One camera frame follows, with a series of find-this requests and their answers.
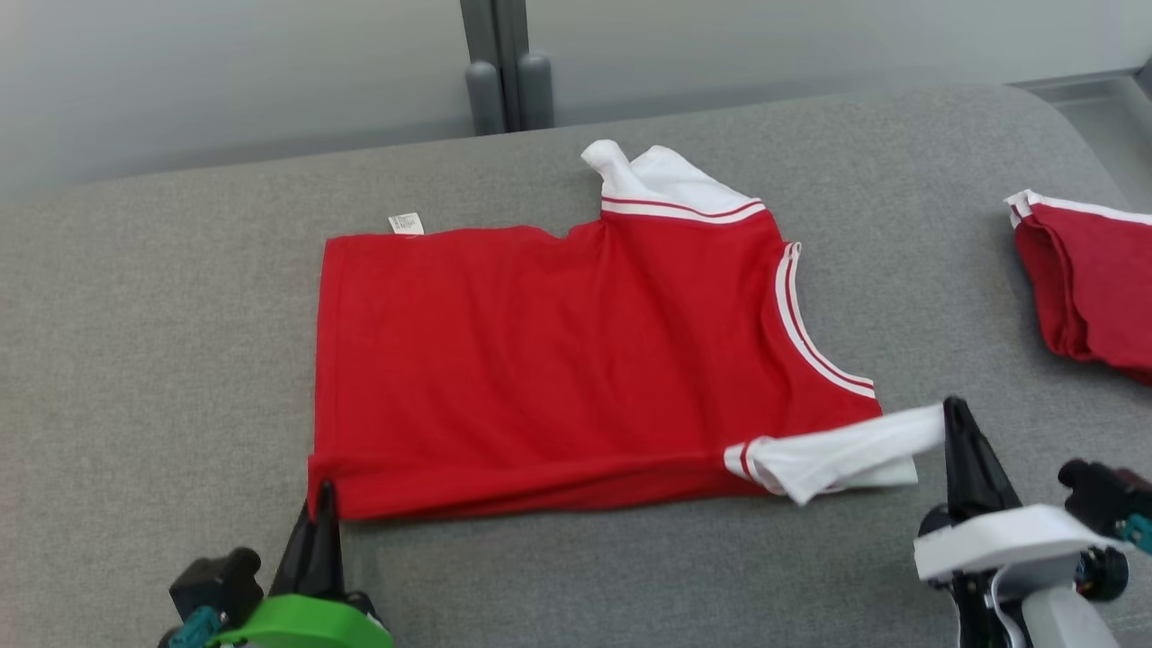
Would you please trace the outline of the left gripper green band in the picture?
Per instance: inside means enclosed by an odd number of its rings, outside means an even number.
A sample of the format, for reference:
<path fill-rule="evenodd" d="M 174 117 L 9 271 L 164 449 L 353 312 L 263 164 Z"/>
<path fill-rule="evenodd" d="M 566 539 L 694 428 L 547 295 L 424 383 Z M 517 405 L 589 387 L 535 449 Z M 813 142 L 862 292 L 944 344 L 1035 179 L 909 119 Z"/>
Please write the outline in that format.
<path fill-rule="evenodd" d="M 332 482 L 321 484 L 314 508 L 301 505 L 270 595 L 207 648 L 394 648 L 367 595 L 346 592 Z"/>

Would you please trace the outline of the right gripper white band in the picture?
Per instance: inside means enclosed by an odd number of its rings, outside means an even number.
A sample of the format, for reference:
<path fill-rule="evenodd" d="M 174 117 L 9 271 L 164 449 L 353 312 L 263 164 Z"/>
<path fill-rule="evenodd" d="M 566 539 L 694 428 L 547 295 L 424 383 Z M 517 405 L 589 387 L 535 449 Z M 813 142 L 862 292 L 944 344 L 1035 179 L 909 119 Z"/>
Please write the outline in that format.
<path fill-rule="evenodd" d="M 930 508 L 914 538 L 922 582 L 1005 572 L 1013 586 L 1071 586 L 1083 553 L 1124 553 L 1121 541 L 1092 532 L 1064 508 L 1022 506 L 964 399 L 947 398 L 943 415 L 947 505 Z"/>

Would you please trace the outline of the red shorts white trim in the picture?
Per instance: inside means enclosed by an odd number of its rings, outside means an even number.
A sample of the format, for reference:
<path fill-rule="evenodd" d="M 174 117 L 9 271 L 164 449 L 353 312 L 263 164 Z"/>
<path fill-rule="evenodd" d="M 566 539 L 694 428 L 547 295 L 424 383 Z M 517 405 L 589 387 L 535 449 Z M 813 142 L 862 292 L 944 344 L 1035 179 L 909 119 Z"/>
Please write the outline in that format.
<path fill-rule="evenodd" d="M 1152 386 L 1152 214 L 1032 190 L 1005 204 L 1049 352 Z"/>

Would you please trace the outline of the red white sleeved shirt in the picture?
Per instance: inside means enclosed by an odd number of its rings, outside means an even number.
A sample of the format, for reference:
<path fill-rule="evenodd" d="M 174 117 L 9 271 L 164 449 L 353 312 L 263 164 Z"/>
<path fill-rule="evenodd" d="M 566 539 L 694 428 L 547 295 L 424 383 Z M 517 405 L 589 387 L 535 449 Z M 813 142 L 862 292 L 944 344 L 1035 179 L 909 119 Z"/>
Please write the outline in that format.
<path fill-rule="evenodd" d="M 802 247 L 679 152 L 597 140 L 599 216 L 331 238 L 308 504 L 593 511 L 917 483 L 941 404 L 886 414 L 803 321 Z"/>

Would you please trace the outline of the grey metal floor rail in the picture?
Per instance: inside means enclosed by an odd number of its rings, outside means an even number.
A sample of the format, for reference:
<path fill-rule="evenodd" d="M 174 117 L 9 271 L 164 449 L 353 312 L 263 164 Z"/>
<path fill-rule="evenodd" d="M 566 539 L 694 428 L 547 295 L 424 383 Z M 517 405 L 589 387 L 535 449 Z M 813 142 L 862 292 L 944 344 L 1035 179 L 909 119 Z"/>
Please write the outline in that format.
<path fill-rule="evenodd" d="M 1054 106 L 1115 101 L 1135 113 L 1152 113 L 1152 55 L 1135 68 L 1011 83 Z"/>

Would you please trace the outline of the grey cylinder post bumper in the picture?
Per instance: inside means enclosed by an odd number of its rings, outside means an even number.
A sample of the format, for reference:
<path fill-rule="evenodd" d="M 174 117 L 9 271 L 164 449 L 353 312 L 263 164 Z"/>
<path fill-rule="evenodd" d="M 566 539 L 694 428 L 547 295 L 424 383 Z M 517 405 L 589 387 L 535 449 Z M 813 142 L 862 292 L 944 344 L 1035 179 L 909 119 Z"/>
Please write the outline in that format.
<path fill-rule="evenodd" d="M 473 61 L 464 74 L 473 135 L 506 134 L 505 95 L 500 69 L 486 60 Z"/>
<path fill-rule="evenodd" d="M 555 125 L 553 74 L 550 58 L 528 50 L 516 63 L 522 131 L 551 129 Z"/>

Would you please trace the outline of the grey metal partition post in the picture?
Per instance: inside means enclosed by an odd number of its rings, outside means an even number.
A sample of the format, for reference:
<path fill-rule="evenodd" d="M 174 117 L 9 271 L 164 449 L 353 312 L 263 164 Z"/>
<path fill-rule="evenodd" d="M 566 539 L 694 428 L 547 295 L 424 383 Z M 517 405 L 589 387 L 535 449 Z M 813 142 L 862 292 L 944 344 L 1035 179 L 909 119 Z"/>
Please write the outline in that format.
<path fill-rule="evenodd" d="M 524 0 L 458 0 L 458 7 L 469 55 L 467 69 L 477 60 L 500 69 L 507 134 L 522 131 L 516 63 L 526 53 Z"/>

